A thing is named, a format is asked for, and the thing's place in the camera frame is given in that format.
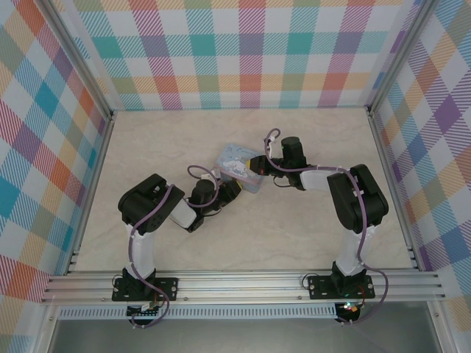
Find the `blue cartoon tin box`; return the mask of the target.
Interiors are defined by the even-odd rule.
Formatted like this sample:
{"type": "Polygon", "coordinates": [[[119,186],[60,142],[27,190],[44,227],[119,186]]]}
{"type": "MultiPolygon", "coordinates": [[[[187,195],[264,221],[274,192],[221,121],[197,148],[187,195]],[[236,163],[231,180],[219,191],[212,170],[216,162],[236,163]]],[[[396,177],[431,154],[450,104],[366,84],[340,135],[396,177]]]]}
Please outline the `blue cartoon tin box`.
{"type": "Polygon", "coordinates": [[[260,154],[258,151],[229,143],[216,160],[215,169],[219,170],[223,181],[237,179],[243,190],[257,193],[262,185],[263,176],[251,171],[247,162],[260,154]]]}

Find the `grey metal panel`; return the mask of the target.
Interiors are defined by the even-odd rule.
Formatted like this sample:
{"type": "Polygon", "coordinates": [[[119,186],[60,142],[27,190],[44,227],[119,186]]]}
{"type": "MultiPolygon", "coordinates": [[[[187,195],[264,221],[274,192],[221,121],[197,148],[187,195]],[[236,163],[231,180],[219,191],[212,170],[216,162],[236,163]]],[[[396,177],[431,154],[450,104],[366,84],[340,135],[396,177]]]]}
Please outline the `grey metal panel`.
{"type": "Polygon", "coordinates": [[[329,320],[60,321],[48,353],[442,353],[428,328],[343,327],[329,320]]]}

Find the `aluminium mounting rail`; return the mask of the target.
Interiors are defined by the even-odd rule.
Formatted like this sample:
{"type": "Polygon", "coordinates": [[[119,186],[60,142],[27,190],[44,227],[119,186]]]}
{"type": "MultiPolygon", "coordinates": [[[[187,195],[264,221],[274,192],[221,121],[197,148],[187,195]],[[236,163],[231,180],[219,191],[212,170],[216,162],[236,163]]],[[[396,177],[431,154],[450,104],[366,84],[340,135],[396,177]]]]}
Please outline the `aluminium mounting rail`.
{"type": "MultiPolygon", "coordinates": [[[[445,287],[434,272],[392,269],[372,272],[375,302],[428,302],[445,299],[445,287]]],[[[302,270],[162,271],[158,277],[178,278],[178,304],[306,303],[309,295],[302,270]]],[[[50,278],[42,304],[111,304],[112,271],[72,271],[50,278]]]]}

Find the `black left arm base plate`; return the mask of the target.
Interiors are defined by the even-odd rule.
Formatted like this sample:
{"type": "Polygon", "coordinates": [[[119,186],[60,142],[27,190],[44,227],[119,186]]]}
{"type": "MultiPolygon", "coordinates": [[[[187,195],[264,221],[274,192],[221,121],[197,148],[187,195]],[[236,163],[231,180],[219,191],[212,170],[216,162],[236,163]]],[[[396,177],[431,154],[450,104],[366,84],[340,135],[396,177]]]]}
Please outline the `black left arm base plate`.
{"type": "MultiPolygon", "coordinates": [[[[169,300],[175,301],[178,291],[178,278],[176,277],[156,277],[149,282],[161,291],[163,291],[169,300]]],[[[163,294],[155,289],[145,285],[139,279],[134,277],[117,277],[112,281],[113,292],[111,300],[113,302],[161,302],[164,299],[163,294]]]]}

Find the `aluminium side rail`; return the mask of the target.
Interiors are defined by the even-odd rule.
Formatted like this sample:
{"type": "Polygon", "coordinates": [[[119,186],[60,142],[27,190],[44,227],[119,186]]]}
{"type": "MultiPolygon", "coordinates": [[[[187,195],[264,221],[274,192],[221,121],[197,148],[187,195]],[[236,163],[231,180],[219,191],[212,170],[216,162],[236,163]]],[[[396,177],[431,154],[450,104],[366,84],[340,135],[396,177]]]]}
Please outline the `aluminium side rail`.
{"type": "Polygon", "coordinates": [[[418,253],[416,250],[416,244],[411,234],[410,224],[408,220],[406,219],[405,212],[400,202],[400,195],[398,193],[397,185],[395,183],[394,173],[387,159],[386,147],[381,139],[380,132],[375,122],[373,114],[370,112],[368,107],[366,107],[365,110],[366,110],[366,116],[369,123],[369,127],[372,131],[372,136],[378,150],[383,172],[386,177],[386,182],[389,188],[389,192],[391,194],[391,198],[394,205],[394,210],[396,212],[396,215],[400,224],[401,232],[403,234],[404,241],[408,249],[409,257],[411,258],[412,267],[418,271],[423,271],[424,268],[423,268],[422,258],[420,256],[420,253],[418,253]]]}
{"type": "Polygon", "coordinates": [[[116,122],[117,113],[118,112],[116,110],[112,111],[110,117],[107,119],[107,122],[105,124],[105,132],[102,139],[102,145],[100,147],[98,157],[96,158],[95,166],[93,167],[91,183],[89,185],[87,193],[85,194],[84,206],[82,208],[82,213],[80,215],[77,229],[75,230],[75,233],[71,239],[70,246],[68,247],[68,251],[66,252],[65,261],[62,264],[60,271],[58,272],[60,276],[65,276],[68,274],[69,269],[72,267],[72,258],[75,255],[79,254],[88,219],[91,214],[93,200],[96,195],[96,190],[99,184],[99,178],[102,172],[107,150],[110,145],[110,140],[113,134],[113,128],[116,122]]]}

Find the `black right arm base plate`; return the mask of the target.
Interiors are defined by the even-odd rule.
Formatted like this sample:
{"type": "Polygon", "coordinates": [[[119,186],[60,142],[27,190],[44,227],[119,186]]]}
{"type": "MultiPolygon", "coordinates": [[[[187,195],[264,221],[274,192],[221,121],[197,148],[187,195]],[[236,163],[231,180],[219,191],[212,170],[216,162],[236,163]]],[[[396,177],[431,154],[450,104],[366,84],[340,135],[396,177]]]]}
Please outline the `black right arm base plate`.
{"type": "Polygon", "coordinates": [[[310,299],[373,299],[375,289],[371,276],[339,290],[330,276],[309,276],[307,285],[310,299]]]}

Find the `aluminium frame post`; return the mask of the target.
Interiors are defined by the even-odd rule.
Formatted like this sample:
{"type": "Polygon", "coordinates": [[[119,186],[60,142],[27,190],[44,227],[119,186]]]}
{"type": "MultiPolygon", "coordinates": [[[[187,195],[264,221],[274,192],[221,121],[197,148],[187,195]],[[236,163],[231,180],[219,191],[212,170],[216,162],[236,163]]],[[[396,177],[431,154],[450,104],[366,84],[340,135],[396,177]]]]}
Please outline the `aluminium frame post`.
{"type": "Polygon", "coordinates": [[[360,98],[367,115],[372,117],[386,98],[439,2],[440,0],[404,0],[394,17],[385,47],[375,63],[364,96],[360,98]]]}
{"type": "Polygon", "coordinates": [[[41,8],[42,13],[60,40],[72,65],[83,79],[97,106],[107,119],[112,121],[115,104],[109,104],[96,78],[98,76],[103,78],[105,86],[110,89],[110,97],[114,100],[117,99],[116,90],[111,87],[110,77],[91,40],[91,36],[88,34],[74,0],[60,0],[60,2],[63,5],[64,12],[57,9],[53,0],[36,0],[37,6],[41,8]]]}

